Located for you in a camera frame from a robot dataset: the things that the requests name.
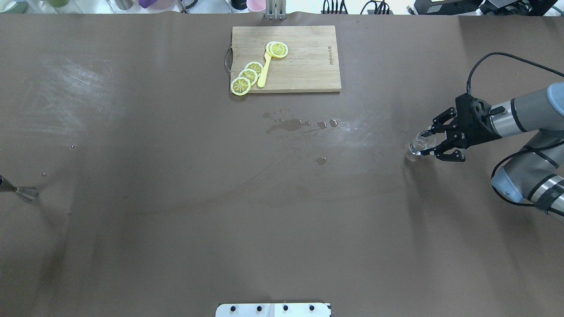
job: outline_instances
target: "gray tabletop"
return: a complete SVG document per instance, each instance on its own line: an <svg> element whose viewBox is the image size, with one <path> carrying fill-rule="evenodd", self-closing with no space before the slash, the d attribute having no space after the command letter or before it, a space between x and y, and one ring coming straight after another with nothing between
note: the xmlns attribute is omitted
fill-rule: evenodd
<svg viewBox="0 0 564 317"><path fill-rule="evenodd" d="M564 226L490 187L532 135L463 164L404 155L484 54L562 70L564 19L291 14L274 24L336 26L342 92L235 97L231 28L270 24L0 16L0 174L40 190L0 195L0 315L323 301L335 317L561 316ZM492 57L473 93L557 81Z"/></svg>

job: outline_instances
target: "cutting board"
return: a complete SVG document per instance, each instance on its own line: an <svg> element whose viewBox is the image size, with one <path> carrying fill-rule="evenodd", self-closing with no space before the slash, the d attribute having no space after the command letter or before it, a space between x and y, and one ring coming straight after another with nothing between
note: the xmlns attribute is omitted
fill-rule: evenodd
<svg viewBox="0 0 564 317"><path fill-rule="evenodd" d="M233 27L231 81L250 61L265 63L270 41L288 45L288 55L272 58L263 88L249 93L323 93L341 91L334 25L310 27Z"/></svg>

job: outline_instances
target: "black strap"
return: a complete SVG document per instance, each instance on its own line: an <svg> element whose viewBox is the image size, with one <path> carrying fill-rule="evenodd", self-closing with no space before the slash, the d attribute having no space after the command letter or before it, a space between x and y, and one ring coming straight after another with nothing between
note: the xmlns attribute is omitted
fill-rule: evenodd
<svg viewBox="0 0 564 317"><path fill-rule="evenodd" d="M544 183L546 183L547 180L555 177L556 174L550 174L547 177L543 178L540 182L537 183L537 185L535 185L535 187L533 187L531 189L531 192L529 192L529 196L527 196L527 200L531 201L532 196L535 194L536 190L539 189L539 187L541 187Z"/></svg>
<svg viewBox="0 0 564 317"><path fill-rule="evenodd" d="M548 214L548 209L554 201L564 193L564 180L561 180L551 188L547 189L536 201L535 207Z"/></svg>
<svg viewBox="0 0 564 317"><path fill-rule="evenodd" d="M524 149L527 150L534 150L534 148L530 147L530 146L524 146ZM550 164L552 164L552 166L554 166L555 169L559 168L560 165L558 163L556 163L552 158L546 156L544 153L540 152L540 151L533 151L534 154L540 156L543 160L549 162Z"/></svg>
<svg viewBox="0 0 564 317"><path fill-rule="evenodd" d="M511 99L511 115L513 116L513 120L515 120L515 124L519 130L521 130L521 132L527 132L517 117L517 111L515 111L515 98Z"/></svg>

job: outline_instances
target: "water spill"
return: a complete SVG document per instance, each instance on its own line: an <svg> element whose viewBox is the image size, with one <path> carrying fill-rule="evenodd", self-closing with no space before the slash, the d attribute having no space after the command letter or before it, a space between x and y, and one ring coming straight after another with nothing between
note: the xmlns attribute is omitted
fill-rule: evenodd
<svg viewBox="0 0 564 317"><path fill-rule="evenodd" d="M327 162L327 158L322 156L322 157L318 157L315 161L318 163L319 166L323 166Z"/></svg>
<svg viewBox="0 0 564 317"><path fill-rule="evenodd" d="M299 119L290 119L286 121L282 119L280 120L281 121L276 120L276 122L280 122L280 123L270 127L270 129L266 131L266 133L271 134L274 130L278 130L278 129L284 129L286 131L296 131L303 126L311 126L311 123L309 121L303 122L302 120Z"/></svg>

